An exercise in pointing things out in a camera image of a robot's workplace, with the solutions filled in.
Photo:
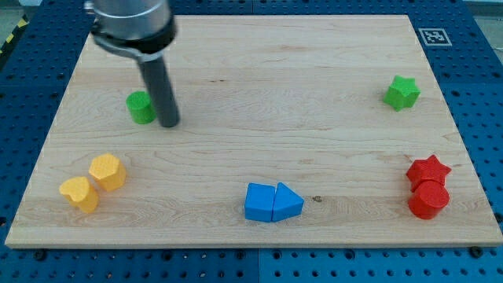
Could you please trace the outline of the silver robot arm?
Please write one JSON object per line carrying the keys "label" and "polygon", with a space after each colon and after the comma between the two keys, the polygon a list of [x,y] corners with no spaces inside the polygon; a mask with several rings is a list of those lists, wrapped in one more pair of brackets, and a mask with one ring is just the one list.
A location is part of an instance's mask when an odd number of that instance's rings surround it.
{"label": "silver robot arm", "polygon": [[90,33],[102,49],[145,63],[163,56],[177,27],[168,0],[86,0]]}

